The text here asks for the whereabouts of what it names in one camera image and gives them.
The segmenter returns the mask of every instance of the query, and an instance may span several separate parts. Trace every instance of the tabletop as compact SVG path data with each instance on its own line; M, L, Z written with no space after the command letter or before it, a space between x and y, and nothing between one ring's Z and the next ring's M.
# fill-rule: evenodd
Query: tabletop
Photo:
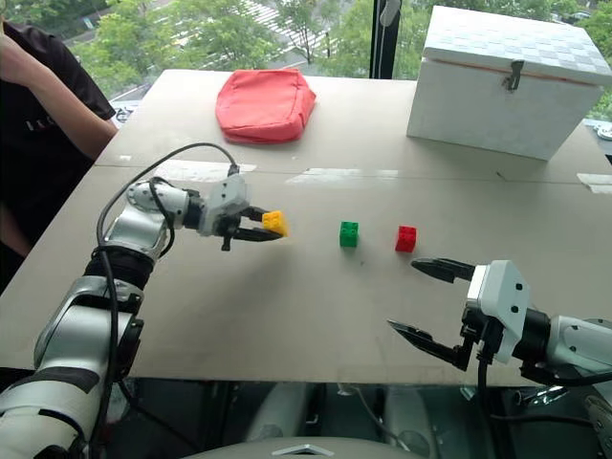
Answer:
M153 86L0 297L0 366L32 366L38 333L82 275L98 213L113 193L171 148L223 143L213 107L226 77L169 71ZM176 85L176 94L167 94L169 82L180 80L185 84ZM198 81L208 82L205 95L194 89ZM180 230L145 289L133 376L474 383L474 361L461 372L414 349L386 324L392 318L446 345L459 342L468 283L417 272L409 261L420 256L473 264L512 259L541 311L609 317L612 199L592 193L576 173L609 173L610 166L586 130L577 128L544 163L407 139L412 82L309 83L318 100L302 141L230 147L238 162L250 165L243 171L251 203L283 210L290 236L235 241L231 252L221 252L217 238ZM176 106L164 102L170 98ZM361 102L351 120L347 104L355 98ZM357 110L366 99L374 113ZM175 110L188 121L166 117ZM381 120L385 110L389 116ZM351 122L360 128L349 136ZM194 150L160 172L176 186L206 194L223 161L216 155ZM360 223L354 250L339 247L343 220ZM418 228L412 255L394 251L399 225ZM527 383L517 366L495 364L491 384Z

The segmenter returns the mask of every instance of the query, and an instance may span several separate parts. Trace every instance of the white box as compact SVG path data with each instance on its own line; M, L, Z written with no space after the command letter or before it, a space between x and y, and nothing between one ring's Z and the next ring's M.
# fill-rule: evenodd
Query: white box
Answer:
M611 83L584 29L434 7L407 134L549 160Z

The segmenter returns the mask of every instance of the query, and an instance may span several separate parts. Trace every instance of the red lego brick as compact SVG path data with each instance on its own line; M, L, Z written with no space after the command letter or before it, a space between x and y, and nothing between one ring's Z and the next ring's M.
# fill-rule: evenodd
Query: red lego brick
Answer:
M395 243L395 251L407 251L412 253L417 243L417 229L414 227L402 227L398 229L398 237Z

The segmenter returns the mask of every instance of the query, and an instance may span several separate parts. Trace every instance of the red bag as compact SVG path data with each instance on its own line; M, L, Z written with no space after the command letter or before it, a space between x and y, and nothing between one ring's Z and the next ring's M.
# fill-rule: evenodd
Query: red bag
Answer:
M229 142L288 142L301 137L316 97L298 69L236 70L215 113Z

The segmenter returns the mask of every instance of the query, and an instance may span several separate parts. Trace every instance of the box lid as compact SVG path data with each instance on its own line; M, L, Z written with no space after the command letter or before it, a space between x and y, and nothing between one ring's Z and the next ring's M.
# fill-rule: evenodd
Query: box lid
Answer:
M423 56L458 64L612 84L612 70L580 27L488 12L434 7Z

